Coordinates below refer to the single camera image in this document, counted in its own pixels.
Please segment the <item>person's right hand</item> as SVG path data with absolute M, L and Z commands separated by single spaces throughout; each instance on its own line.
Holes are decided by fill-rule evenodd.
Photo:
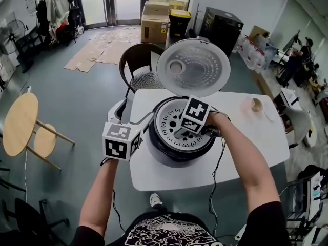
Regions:
M 206 121 L 206 125 L 210 128 L 217 129 L 221 135 L 229 130 L 232 123 L 228 117 L 222 113 L 211 112 Z

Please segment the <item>dark rice cooker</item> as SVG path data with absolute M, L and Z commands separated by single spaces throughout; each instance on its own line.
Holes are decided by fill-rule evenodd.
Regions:
M 213 43 L 199 38 L 173 43 L 157 62 L 158 79 L 165 89 L 174 94 L 173 97 L 195 96 L 205 103 L 205 97 L 222 89 L 230 73 L 227 55 Z

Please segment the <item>small cardboard box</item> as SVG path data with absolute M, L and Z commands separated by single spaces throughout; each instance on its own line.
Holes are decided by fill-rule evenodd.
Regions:
M 161 1 L 146 1 L 143 15 L 168 15 L 169 4 Z

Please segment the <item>black bag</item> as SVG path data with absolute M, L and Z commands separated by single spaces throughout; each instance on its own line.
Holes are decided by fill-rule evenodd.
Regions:
M 321 181 L 321 185 L 326 185 L 328 184 L 328 168 L 327 169 L 324 169 L 324 168 L 321 168 L 321 167 L 318 167 L 316 165 L 308 165 L 304 170 L 302 170 L 298 176 L 297 176 L 297 179 L 300 180 L 300 179 L 304 179 L 304 178 L 307 178 L 307 177 L 311 177 L 317 173 L 320 173 L 320 176 L 323 177 L 322 181 Z

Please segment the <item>small white low table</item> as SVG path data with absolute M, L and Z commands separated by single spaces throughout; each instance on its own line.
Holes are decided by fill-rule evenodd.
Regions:
M 299 104 L 299 97 L 295 95 L 294 90 L 281 88 L 280 96 L 286 106 L 291 107 L 293 109 L 301 109 L 301 106 Z

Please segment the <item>white round cushion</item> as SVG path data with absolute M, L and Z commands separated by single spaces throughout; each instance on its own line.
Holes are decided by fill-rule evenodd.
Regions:
M 312 148 L 316 145 L 317 137 L 318 137 L 317 129 L 316 129 L 315 125 L 313 124 L 313 122 L 311 122 L 311 127 L 310 127 L 309 131 L 307 132 L 303 142 L 305 143 L 305 145 L 307 147 Z

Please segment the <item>person's right forearm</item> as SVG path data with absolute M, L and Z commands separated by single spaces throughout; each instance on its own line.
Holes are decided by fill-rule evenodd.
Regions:
M 220 126 L 237 173 L 245 188 L 249 212 L 274 201 L 279 201 L 270 168 L 257 147 L 230 121 Z

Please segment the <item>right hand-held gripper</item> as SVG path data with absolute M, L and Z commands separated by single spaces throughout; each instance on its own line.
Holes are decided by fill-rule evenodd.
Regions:
M 195 137 L 207 135 L 208 137 L 222 137 L 221 133 L 217 129 L 206 126 L 206 121 L 209 113 L 216 112 L 218 110 L 211 108 L 211 106 L 203 102 L 200 98 L 195 96 L 181 97 L 186 105 L 183 109 L 180 118 L 180 129 L 174 132 L 176 139 L 187 138 L 189 135 Z

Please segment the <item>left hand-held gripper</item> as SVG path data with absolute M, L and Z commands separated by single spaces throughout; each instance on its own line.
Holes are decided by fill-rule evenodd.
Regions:
M 140 146 L 142 135 L 154 118 L 154 112 L 149 112 L 137 122 L 120 124 L 126 105 L 125 98 L 108 111 L 108 122 L 105 123 L 102 133 L 102 150 L 106 158 L 130 161 Z

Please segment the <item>black pot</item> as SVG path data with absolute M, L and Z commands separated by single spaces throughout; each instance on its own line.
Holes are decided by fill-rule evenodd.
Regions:
M 177 96 L 175 96 L 175 97 L 169 97 L 169 98 L 166 98 L 166 99 L 162 100 L 159 104 L 157 104 L 157 106 L 153 109 L 154 118 L 155 118 L 155 115 L 157 113 L 158 108 L 163 103 L 167 102 L 167 100 L 169 100 L 169 99 L 176 99 L 176 98 L 180 98 L 180 97 L 177 97 Z M 156 128 L 154 127 L 153 120 L 151 121 L 151 123 L 149 125 L 149 137 L 150 137 L 150 140 L 151 140 L 152 144 L 158 150 L 160 150 L 163 153 L 165 153 L 172 160 L 178 161 L 178 162 L 180 162 L 180 161 L 190 161 L 190 160 L 193 160 L 193 159 L 196 159 L 198 157 L 203 156 L 204 154 L 206 154 L 207 151 L 209 151 L 211 149 L 211 148 L 210 149 L 209 148 L 207 148 L 207 149 L 201 149 L 201 150 L 198 150 L 196 152 L 191 152 L 191 153 L 173 150 L 173 149 L 169 148 L 168 146 L 166 146 L 163 143 L 163 141 L 159 138 L 159 136 L 156 133 Z

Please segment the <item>clothes rack with garments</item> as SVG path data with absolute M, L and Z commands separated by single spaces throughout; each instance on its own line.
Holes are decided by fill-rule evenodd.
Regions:
M 79 0 L 35 0 L 39 34 L 47 46 L 68 45 L 84 33 Z

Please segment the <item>black pedestal fan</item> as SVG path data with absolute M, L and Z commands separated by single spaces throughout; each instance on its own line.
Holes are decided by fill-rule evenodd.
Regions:
M 18 62 L 22 73 L 26 73 L 33 65 L 32 59 L 24 59 L 18 40 L 23 38 L 29 28 L 21 20 L 12 20 L 4 27 L 0 27 L 0 51 L 2 54 L 10 55 L 17 53 Z

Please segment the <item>large cardboard box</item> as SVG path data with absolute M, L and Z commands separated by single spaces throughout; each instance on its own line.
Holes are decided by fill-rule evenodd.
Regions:
M 148 15 L 141 17 L 141 42 L 165 43 L 168 33 L 168 15 Z

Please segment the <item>person's black printed T-shirt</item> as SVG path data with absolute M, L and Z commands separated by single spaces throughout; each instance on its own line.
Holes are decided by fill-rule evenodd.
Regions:
M 196 216 L 158 211 L 138 216 L 126 232 L 109 245 L 91 228 L 80 226 L 70 246 L 223 246 Z M 282 204 L 255 208 L 247 218 L 237 246 L 291 246 Z

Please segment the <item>round steamer plate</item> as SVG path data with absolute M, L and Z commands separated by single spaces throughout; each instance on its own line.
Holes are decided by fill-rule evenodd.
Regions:
M 166 146 L 173 150 L 191 153 L 201 149 L 210 149 L 215 139 L 207 135 L 188 134 L 180 139 L 174 136 L 174 133 L 181 128 L 182 113 L 186 105 L 186 99 L 176 98 L 167 100 L 158 108 L 153 120 L 157 135 Z

